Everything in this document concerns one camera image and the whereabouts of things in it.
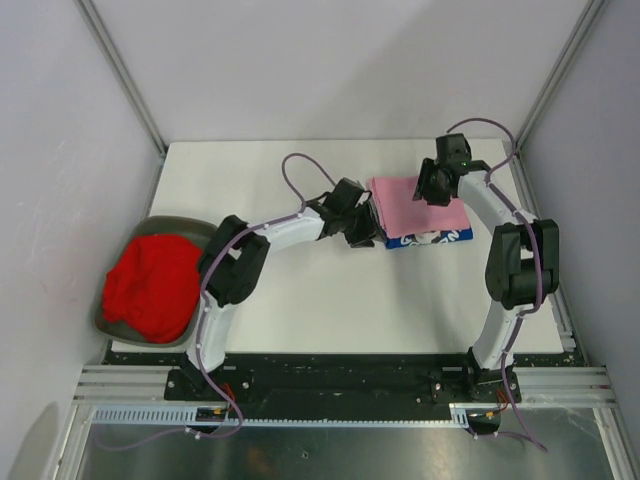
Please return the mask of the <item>pink t shirt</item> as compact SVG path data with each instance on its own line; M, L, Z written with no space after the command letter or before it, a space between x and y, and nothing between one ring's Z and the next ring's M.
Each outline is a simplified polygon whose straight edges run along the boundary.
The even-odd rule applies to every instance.
M466 230L471 226L464 204L459 199L451 200L444 207L414 200L417 176L372 177L367 186L372 192L379 223L389 238Z

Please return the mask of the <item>blue printed t shirt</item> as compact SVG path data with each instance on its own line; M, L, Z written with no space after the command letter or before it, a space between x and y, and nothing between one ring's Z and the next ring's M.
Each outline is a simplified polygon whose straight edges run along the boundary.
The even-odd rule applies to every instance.
M424 246L436 244L448 244L461 241L469 241L474 238L471 228L462 230L441 230L421 234L409 234L397 238L389 238L385 241L388 250L407 248L411 246Z

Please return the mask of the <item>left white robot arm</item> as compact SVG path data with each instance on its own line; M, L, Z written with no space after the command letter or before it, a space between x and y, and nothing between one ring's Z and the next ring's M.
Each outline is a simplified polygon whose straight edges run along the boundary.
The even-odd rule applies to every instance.
M196 367L185 383L191 393L207 400L219 392L221 376L215 369L224 362L235 310L256 289L268 256L336 234L352 248L372 247L376 221L371 200L371 191L343 178L331 191L303 201L298 211L283 217L255 225L235 215L222 221L198 264L200 298L187 349Z

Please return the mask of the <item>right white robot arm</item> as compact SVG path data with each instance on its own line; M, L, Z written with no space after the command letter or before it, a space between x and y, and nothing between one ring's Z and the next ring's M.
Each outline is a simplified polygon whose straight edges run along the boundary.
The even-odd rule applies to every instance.
M436 139L436 157L423 160L413 199L439 207L459 199L492 234L484 274L491 306L469 350L473 369L461 376L463 393L484 401L497 389L493 371L512 364L524 317L537 312L558 288L559 227L516 207L491 180L489 165L472 158L462 134Z

